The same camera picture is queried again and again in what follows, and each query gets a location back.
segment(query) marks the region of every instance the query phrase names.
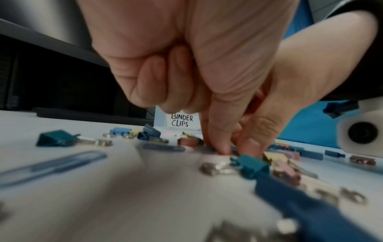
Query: white sign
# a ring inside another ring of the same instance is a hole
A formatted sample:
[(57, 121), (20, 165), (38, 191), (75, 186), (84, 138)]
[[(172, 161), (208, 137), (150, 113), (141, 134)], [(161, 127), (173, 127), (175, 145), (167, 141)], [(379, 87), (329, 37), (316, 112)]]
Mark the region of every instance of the white sign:
[(175, 114), (166, 115), (166, 126), (173, 128), (187, 128), (192, 130), (200, 130), (201, 123), (199, 122), (198, 114), (186, 114), (178, 112)]

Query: black circle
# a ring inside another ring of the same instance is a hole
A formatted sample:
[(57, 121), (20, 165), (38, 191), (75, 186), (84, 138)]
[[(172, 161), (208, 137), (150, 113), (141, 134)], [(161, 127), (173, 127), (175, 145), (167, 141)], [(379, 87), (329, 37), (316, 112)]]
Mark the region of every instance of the black circle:
[(359, 122), (348, 129), (348, 136), (355, 143), (369, 144), (378, 137), (378, 128), (372, 123)]

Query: blue fabric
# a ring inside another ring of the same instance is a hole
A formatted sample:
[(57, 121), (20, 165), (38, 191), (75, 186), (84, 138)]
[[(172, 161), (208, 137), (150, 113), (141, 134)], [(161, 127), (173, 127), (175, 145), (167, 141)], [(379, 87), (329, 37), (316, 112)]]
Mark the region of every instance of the blue fabric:
[[(287, 30), (285, 38), (313, 24), (307, 0), (302, 0), (295, 17)], [(300, 111), (278, 137), (320, 146), (338, 148), (336, 124), (340, 118), (332, 119), (323, 113), (328, 102), (317, 102)]]

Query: skin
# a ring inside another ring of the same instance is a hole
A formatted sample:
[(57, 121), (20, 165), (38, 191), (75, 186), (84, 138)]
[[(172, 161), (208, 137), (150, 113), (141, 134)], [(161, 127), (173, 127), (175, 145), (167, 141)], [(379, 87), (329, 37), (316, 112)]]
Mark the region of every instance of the skin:
[(93, 47), (128, 99), (200, 112), (204, 140), (258, 156), (350, 75), (376, 19), (350, 12), (280, 43), (297, 0), (78, 0)]

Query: sleeve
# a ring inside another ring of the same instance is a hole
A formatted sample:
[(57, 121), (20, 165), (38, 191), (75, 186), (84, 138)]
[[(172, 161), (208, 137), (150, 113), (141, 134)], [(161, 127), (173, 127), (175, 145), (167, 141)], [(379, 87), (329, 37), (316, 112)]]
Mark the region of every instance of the sleeve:
[(342, 1), (327, 18), (356, 10), (376, 16), (377, 36), (348, 79), (322, 100), (359, 101), (383, 96), (383, 0)]

